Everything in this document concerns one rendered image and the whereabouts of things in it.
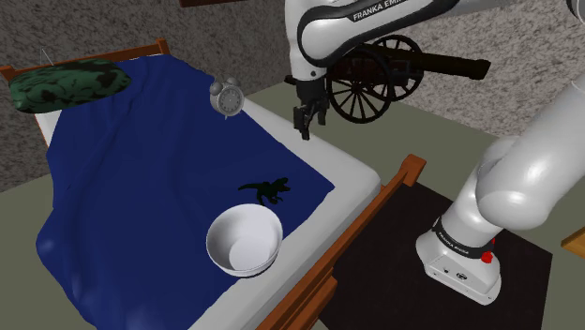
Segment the blue blanket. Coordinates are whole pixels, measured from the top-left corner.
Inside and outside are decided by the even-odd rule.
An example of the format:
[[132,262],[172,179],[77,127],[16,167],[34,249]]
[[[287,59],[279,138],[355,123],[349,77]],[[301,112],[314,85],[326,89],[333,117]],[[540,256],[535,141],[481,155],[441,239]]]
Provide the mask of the blue blanket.
[[96,330],[188,330],[235,282],[207,254],[213,220],[284,179],[290,233],[333,185],[247,114],[216,112],[210,75],[169,55],[121,67],[126,90],[59,116],[37,254]]

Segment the wooden bed with white mattress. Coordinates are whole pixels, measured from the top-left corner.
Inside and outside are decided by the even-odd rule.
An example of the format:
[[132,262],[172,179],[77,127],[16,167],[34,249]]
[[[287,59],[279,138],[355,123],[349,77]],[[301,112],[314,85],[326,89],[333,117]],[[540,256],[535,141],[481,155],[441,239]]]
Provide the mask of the wooden bed with white mattress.
[[[151,46],[111,52],[108,59],[122,68],[125,61],[158,55],[172,56],[163,40]],[[52,116],[51,126],[43,132],[48,150],[64,110]],[[339,255],[337,240],[354,222],[371,217],[388,198],[388,187],[373,169],[334,145],[318,137],[304,141],[291,122],[248,99],[240,113],[247,114],[324,176],[333,189],[294,231],[283,230],[278,255],[268,269],[254,277],[234,277],[234,284],[188,330],[280,330],[302,304],[312,304],[316,310],[321,310],[336,288],[332,268]],[[53,183],[50,214],[52,211]],[[68,299],[62,286],[41,262],[37,239],[38,234],[33,246],[41,272],[49,276]]]

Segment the light wooden furniture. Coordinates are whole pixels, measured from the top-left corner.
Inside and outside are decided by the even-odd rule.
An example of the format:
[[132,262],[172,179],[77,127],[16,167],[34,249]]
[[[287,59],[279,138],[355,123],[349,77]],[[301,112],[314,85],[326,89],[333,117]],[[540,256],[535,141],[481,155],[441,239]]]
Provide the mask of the light wooden furniture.
[[585,259],[585,226],[564,238],[561,246]]

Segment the black robot stand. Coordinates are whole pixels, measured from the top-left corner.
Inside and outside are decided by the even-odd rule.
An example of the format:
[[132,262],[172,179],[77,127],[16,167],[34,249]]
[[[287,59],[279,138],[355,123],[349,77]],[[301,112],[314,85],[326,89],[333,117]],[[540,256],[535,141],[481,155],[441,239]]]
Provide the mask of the black robot stand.
[[552,255],[509,232],[495,239],[502,288],[481,306],[428,277],[415,250],[451,200],[401,186],[333,269],[337,288],[320,315],[328,330],[541,330]]

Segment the black toy dinosaur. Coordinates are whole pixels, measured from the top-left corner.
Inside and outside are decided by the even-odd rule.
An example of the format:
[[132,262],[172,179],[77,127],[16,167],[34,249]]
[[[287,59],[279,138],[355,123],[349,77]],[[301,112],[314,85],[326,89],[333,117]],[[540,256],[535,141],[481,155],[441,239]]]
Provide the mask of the black toy dinosaur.
[[276,179],[274,182],[261,182],[261,183],[249,183],[239,187],[239,190],[243,189],[255,189],[256,190],[256,199],[260,205],[265,206],[264,200],[266,199],[271,204],[278,204],[282,202],[283,199],[278,196],[281,192],[287,192],[291,189],[287,186],[289,179],[287,177],[282,177]]

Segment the black wheeled cannon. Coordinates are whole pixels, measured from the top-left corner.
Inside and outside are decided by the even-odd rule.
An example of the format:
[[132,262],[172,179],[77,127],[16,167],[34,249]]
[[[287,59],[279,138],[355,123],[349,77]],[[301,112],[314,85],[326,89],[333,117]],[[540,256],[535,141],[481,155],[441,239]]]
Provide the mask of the black wheeled cannon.
[[327,69],[325,86],[332,108],[343,119],[367,124],[413,94],[427,72],[481,81],[490,66],[485,59],[423,52],[411,38],[390,35],[343,55]]

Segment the green and black pillow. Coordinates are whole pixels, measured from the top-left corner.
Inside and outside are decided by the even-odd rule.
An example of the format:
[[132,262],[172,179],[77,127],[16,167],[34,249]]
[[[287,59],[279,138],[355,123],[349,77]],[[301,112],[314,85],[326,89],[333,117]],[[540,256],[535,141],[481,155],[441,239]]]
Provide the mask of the green and black pillow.
[[13,105],[22,113],[51,113],[122,92],[132,82],[106,59],[85,59],[35,69],[8,83]]

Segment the grey alarm clock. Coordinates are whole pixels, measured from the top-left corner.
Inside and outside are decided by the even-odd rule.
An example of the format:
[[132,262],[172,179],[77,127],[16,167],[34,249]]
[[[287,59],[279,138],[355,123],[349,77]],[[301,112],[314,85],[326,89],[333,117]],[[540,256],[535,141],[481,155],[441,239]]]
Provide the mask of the grey alarm clock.
[[245,96],[240,85],[234,77],[229,77],[225,82],[214,81],[210,85],[210,104],[225,119],[242,111]]

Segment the white bowl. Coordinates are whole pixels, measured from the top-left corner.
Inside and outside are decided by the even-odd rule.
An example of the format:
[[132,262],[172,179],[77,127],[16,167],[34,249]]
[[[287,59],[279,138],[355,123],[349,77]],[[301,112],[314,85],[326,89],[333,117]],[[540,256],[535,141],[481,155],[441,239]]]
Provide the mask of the white bowl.
[[265,206],[244,203],[216,217],[206,235],[206,250],[226,274],[250,278],[272,265],[282,241],[278,216]]

